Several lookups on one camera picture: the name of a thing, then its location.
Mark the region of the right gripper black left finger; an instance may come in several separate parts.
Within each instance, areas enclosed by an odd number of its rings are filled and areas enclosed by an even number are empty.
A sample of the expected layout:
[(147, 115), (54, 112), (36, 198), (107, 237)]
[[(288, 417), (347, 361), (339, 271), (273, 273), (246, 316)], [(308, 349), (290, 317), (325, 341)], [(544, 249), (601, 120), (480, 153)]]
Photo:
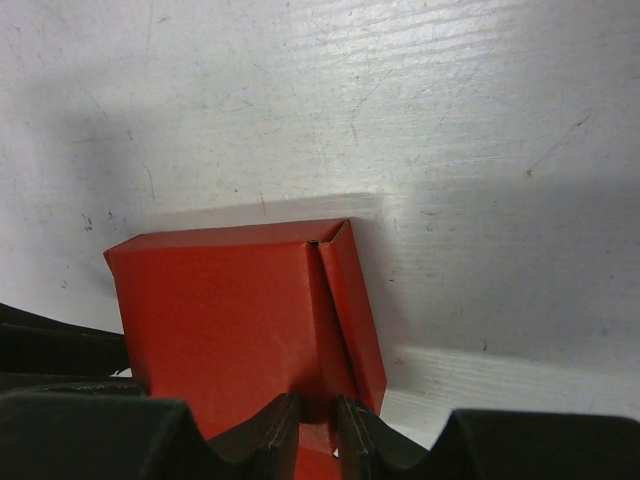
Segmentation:
[(4, 479), (291, 479), (300, 402), (280, 394), (210, 439), (186, 402), (122, 378), (1, 375)]

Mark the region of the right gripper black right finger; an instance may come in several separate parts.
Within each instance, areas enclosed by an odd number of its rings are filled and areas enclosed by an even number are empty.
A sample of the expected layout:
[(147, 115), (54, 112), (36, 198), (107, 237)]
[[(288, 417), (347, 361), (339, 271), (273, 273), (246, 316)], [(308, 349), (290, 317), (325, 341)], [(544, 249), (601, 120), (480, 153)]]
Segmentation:
[(623, 417), (457, 409), (426, 449), (360, 401), (337, 403), (344, 479), (636, 479), (639, 423)]

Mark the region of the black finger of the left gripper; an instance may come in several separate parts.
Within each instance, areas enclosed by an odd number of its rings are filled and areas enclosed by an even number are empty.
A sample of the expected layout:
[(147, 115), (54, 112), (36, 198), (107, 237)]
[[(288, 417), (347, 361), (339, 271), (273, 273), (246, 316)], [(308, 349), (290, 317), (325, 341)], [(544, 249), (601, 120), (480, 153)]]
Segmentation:
[(110, 376), (130, 367), (122, 334), (66, 324), (1, 306), (1, 370), (20, 374)]

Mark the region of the red paper box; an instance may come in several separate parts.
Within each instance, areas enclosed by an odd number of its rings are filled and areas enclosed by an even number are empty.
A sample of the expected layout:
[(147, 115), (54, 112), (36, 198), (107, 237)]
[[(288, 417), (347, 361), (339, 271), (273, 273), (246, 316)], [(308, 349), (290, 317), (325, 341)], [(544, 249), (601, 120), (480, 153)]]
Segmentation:
[(296, 477), (339, 477), (337, 398), (379, 411), (387, 387), (349, 220), (142, 234), (104, 257), (153, 396), (187, 402), (210, 438), (296, 393)]

